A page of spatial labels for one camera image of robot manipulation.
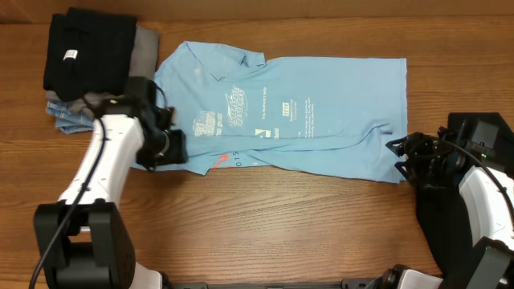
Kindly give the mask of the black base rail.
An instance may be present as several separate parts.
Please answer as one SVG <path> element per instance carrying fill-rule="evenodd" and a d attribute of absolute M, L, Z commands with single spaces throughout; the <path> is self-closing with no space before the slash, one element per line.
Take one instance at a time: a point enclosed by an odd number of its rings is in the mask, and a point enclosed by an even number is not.
<path fill-rule="evenodd" d="M 171 283 L 166 281 L 165 289 L 365 289 L 373 279 L 343 279 L 338 282 L 319 283 Z"/>

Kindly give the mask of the folded black garment on stack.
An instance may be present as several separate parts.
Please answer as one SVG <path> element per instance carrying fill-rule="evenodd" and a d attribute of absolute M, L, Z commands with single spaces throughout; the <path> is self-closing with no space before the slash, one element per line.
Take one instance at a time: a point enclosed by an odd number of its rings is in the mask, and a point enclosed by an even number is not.
<path fill-rule="evenodd" d="M 53 14 L 43 89 L 63 101 L 89 92 L 122 93 L 137 30 L 137 18 L 70 7 Z"/>

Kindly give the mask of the folded grey garment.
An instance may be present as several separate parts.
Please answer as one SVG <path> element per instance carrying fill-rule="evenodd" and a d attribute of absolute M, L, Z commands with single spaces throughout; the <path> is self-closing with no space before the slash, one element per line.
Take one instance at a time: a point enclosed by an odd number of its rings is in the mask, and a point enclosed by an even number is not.
<path fill-rule="evenodd" d="M 158 58 L 159 36 L 156 31 L 137 26 L 134 46 L 129 66 L 129 76 L 144 76 L 153 79 Z M 87 106 L 82 99 L 63 102 L 53 91 L 46 91 L 48 101 L 66 104 L 69 112 L 87 113 Z"/>

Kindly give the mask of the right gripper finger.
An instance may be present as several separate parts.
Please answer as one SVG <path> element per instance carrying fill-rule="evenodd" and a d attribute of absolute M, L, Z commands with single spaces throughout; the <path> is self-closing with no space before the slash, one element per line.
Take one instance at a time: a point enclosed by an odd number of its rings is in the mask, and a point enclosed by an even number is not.
<path fill-rule="evenodd" d="M 409 168 L 410 164 L 408 161 L 399 161 L 394 164 L 394 167 L 402 175 L 405 181 L 410 181 Z"/>
<path fill-rule="evenodd" d="M 397 140 L 391 140 L 385 144 L 387 149 L 389 149 L 395 156 L 397 157 L 403 157 L 406 154 L 405 144 L 406 144 L 407 137 L 404 136 L 403 138 L 397 139 Z"/>

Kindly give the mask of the light blue printed t-shirt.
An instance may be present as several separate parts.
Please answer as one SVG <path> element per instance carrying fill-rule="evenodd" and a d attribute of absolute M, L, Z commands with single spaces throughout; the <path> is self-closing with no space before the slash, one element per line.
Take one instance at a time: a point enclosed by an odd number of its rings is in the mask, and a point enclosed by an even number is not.
<path fill-rule="evenodd" d="M 271 165 L 398 183 L 387 142 L 407 132 L 405 59 L 280 57 L 186 41 L 158 68 L 186 171 Z"/>

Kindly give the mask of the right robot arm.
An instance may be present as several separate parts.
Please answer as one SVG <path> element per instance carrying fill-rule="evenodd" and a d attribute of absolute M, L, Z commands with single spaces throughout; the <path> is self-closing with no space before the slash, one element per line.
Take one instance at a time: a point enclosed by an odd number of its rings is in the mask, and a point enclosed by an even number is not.
<path fill-rule="evenodd" d="M 436 136 L 387 143 L 415 190 L 442 276 L 397 264 L 370 288 L 513 288 L 513 131 L 497 112 L 452 112 Z"/>

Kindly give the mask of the folded blue jeans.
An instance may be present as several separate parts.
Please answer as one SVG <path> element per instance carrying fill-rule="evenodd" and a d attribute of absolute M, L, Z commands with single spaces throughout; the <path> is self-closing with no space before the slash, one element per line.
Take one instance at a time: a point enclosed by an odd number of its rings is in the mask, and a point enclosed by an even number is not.
<path fill-rule="evenodd" d="M 70 104 L 48 100 L 46 113 L 55 118 L 55 127 L 66 134 L 93 130 L 92 118 L 82 111 L 73 112 Z"/>

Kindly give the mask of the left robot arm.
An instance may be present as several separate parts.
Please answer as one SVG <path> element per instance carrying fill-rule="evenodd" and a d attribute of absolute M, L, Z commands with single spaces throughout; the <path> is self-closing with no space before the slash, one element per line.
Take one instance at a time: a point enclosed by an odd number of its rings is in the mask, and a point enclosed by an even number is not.
<path fill-rule="evenodd" d="M 157 105 L 151 79 L 128 78 L 120 96 L 88 104 L 94 129 L 70 185 L 35 211 L 40 259 L 29 282 L 49 288 L 169 288 L 168 276 L 136 261 L 119 206 L 133 164 L 149 172 L 187 162 L 186 136 L 174 130 L 174 108 Z"/>

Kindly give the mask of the black garment at right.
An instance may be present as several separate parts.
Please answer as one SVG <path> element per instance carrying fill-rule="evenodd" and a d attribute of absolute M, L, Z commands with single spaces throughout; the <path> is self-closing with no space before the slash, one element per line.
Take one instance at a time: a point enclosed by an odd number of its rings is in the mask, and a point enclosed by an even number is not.
<path fill-rule="evenodd" d="M 474 156 L 491 153 L 492 164 L 513 175 L 513 131 L 498 112 L 452 112 L 438 136 L 449 133 L 456 140 L 466 140 L 464 148 Z M 444 276 L 456 271 L 472 248 L 467 208 L 457 190 L 465 170 L 473 165 L 466 158 L 454 187 L 415 187 L 418 223 Z"/>

